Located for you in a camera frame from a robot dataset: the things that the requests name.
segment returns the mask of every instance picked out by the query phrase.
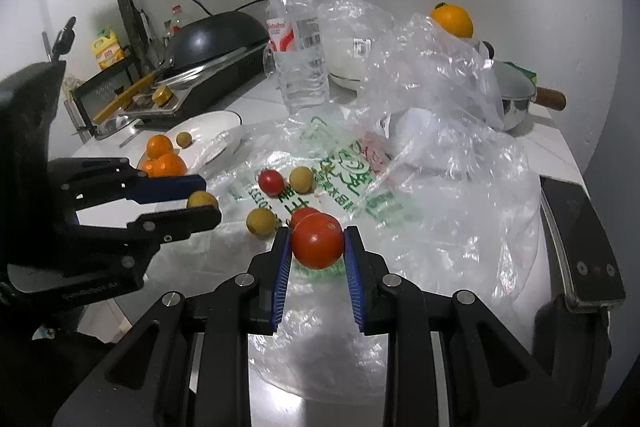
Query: red tomato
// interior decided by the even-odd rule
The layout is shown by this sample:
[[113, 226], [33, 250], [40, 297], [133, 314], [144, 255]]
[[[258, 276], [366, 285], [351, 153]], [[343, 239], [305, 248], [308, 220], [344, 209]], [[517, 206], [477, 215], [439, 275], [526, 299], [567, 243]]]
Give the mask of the red tomato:
[[315, 270], [327, 268], [344, 251], [342, 227], [329, 214], [316, 212], [306, 216], [291, 233], [291, 249], [303, 266]]
[[258, 175], [258, 187], [267, 196], [274, 198], [284, 190], [284, 178], [278, 171], [265, 169]]
[[291, 220], [289, 225], [291, 227], [291, 230], [295, 229], [296, 225], [300, 221], [305, 219], [306, 216], [310, 216], [311, 214], [315, 214], [316, 212], [320, 212], [320, 211], [316, 210], [312, 206], [301, 206], [300, 208], [297, 208], [296, 210], [294, 210], [293, 214], [291, 214]]

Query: bottle label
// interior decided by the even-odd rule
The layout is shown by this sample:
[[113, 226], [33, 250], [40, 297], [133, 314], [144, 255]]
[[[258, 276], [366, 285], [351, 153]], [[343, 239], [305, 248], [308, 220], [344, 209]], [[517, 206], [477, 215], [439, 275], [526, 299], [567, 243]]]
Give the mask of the bottle label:
[[278, 17], [269, 19], [267, 26], [271, 49], [275, 52], [302, 51], [319, 46], [321, 42], [317, 17]]

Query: stainless steel pot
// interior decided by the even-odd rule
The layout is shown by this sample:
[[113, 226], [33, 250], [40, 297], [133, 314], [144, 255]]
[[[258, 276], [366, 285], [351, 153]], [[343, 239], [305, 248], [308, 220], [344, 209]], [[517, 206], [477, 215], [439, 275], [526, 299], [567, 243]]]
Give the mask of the stainless steel pot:
[[505, 131], [513, 129], [525, 119], [531, 102], [556, 111], [562, 111], [566, 107], [566, 97], [562, 92], [536, 87], [513, 66], [494, 60], [494, 73], [502, 97]]

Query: plastic bag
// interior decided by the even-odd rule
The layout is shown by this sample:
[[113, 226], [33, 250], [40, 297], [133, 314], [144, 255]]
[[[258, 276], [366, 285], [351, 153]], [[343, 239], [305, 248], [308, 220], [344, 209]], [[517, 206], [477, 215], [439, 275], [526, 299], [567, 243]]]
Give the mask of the plastic bag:
[[363, 0], [330, 0], [318, 7], [318, 23], [329, 73], [363, 80], [376, 41], [394, 27], [393, 16]]
[[500, 130], [502, 97], [491, 65], [469, 44], [415, 13], [372, 49], [362, 101], [386, 115], [409, 107], [453, 118], [462, 111]]
[[[246, 231], [252, 208], [286, 221], [313, 206], [356, 225], [391, 272], [443, 295], [470, 289], [508, 317], [537, 253], [540, 182], [516, 140], [487, 126], [500, 126], [502, 107], [490, 68], [426, 16], [395, 23], [363, 0], [316, 2], [324, 45], [332, 32], [372, 39], [358, 99], [220, 134], [196, 171], [222, 223], [163, 248], [148, 274], [211, 291], [271, 246]], [[314, 172], [312, 194], [268, 198], [257, 185], [261, 169], [288, 177], [301, 165]], [[386, 337], [358, 332], [341, 260], [320, 271], [293, 261], [282, 323], [251, 336], [250, 362], [287, 391], [363, 403], [384, 392]]]
[[[172, 277], [197, 269], [200, 282], [207, 273], [218, 282], [222, 273], [231, 277], [271, 246], [246, 231], [252, 208], [265, 206], [285, 221], [299, 206], [313, 206], [345, 227], [358, 226], [366, 248], [423, 290], [451, 295], [468, 288], [498, 316], [508, 312], [537, 249], [540, 186], [517, 142], [471, 118], [434, 116], [432, 126], [466, 157], [460, 164], [466, 170], [434, 169], [416, 159], [424, 154], [419, 133], [392, 157], [385, 149], [392, 149], [393, 133], [354, 135], [363, 110], [329, 105], [222, 133], [196, 165], [220, 202], [223, 222], [206, 241], [193, 239], [192, 259], [204, 259], [197, 268], [164, 269]], [[268, 198], [257, 186], [263, 168], [287, 177], [300, 165], [314, 171], [312, 194], [288, 190]], [[251, 336], [250, 362], [287, 391], [362, 403], [383, 394], [386, 338], [358, 332], [342, 261], [320, 271], [294, 261], [282, 323], [273, 337]]]

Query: white countertop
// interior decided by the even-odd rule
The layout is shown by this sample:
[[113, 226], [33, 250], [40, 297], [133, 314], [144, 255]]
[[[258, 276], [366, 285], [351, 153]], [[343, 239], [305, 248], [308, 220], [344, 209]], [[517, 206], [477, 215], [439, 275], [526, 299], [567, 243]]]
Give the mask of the white countertop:
[[[256, 78], [240, 91], [217, 103], [212, 110], [235, 111], [245, 124], [287, 116], [287, 110], [282, 103], [282, 97], [274, 79]], [[332, 85], [332, 100], [347, 102], [350, 98], [353, 98], [350, 92]], [[530, 167], [540, 175], [584, 185], [574, 157], [549, 111], [536, 104], [531, 104], [529, 111], [530, 115], [527, 119], [512, 130], [511, 134], [526, 149]], [[145, 150], [148, 138], [157, 133], [151, 130], [139, 132], [121, 148], [120, 144], [133, 132], [133, 128], [127, 127], [107, 139], [101, 141], [92, 139], [78, 150], [75, 156], [125, 156], [135, 166]], [[139, 205], [133, 201], [120, 200], [83, 210], [78, 213], [78, 217], [84, 225], [124, 227], [127, 221], [135, 220], [141, 213], [153, 212], [155, 207], [155, 203]], [[162, 293], [171, 289], [149, 281], [143, 290], [116, 298], [116, 301], [127, 318], [135, 322]], [[508, 325], [528, 349], [530, 349], [535, 313], [549, 302], [550, 298], [546, 243], [541, 226], [538, 254], [526, 286], [513, 304], [515, 322]], [[444, 381], [444, 375], [441, 375], [438, 370], [436, 375], [438, 379]], [[305, 400], [282, 391], [260, 379], [255, 371], [250, 371], [249, 380], [252, 422], [257, 427], [315, 426], [329, 422], [334, 427], [346, 427], [379, 425], [382, 421], [382, 399], [366, 406], [328, 405]]]

